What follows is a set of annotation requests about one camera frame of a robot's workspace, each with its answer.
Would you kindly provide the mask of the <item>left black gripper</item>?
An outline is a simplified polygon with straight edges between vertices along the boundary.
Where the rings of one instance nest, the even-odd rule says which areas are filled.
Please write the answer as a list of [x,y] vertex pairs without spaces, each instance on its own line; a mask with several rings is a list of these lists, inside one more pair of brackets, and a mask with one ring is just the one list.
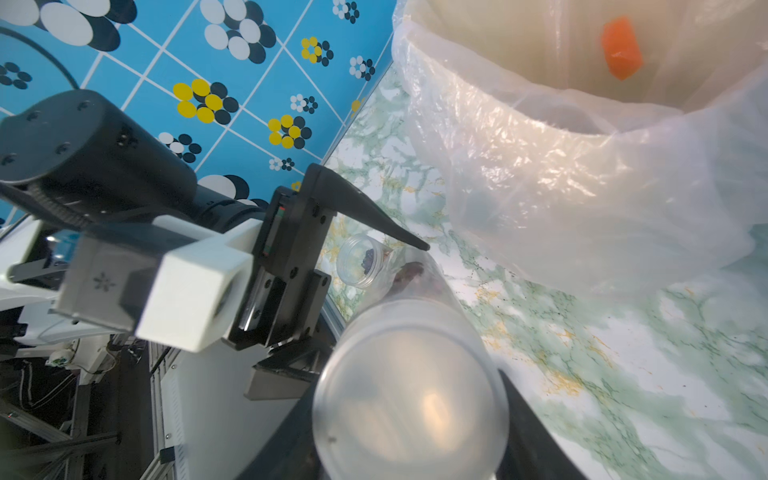
[[240,351],[266,349],[251,367],[244,396],[252,401],[301,397],[317,380],[334,343],[321,310],[331,283],[316,268],[333,214],[422,251],[430,246],[398,225],[371,198],[333,170],[310,164],[299,191],[279,188],[253,247],[253,273],[225,336]]

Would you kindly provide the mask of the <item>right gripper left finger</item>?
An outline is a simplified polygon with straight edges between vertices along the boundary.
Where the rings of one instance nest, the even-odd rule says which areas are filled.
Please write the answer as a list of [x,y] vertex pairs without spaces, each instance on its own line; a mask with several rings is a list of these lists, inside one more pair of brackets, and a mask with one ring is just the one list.
[[312,406],[317,384],[296,402],[264,447],[236,479],[329,479],[315,446]]

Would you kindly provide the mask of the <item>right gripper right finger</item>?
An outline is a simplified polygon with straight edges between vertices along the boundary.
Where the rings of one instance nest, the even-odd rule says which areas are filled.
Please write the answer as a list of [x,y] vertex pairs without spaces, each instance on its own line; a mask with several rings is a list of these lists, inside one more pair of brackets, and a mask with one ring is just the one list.
[[496,471],[501,480],[586,480],[509,377],[499,371],[509,405],[509,432]]

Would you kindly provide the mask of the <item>tall clear tea jar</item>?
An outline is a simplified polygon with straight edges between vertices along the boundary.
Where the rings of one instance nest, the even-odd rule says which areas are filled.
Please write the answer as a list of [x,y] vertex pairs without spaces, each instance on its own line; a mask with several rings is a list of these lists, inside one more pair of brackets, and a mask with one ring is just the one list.
[[509,407],[484,343],[425,251],[395,250],[334,348],[313,398],[333,479],[490,479]]

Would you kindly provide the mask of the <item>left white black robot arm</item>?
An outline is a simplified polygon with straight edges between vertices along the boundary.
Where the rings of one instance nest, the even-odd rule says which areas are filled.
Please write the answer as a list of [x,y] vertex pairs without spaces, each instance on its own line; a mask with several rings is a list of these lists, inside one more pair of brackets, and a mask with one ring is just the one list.
[[1,234],[1,354],[126,334],[187,352],[267,349],[245,397],[298,398],[331,344],[316,325],[317,268],[345,215],[426,244],[330,169],[249,204],[200,185],[172,151],[100,94],[70,90],[1,123],[1,197],[24,217]]

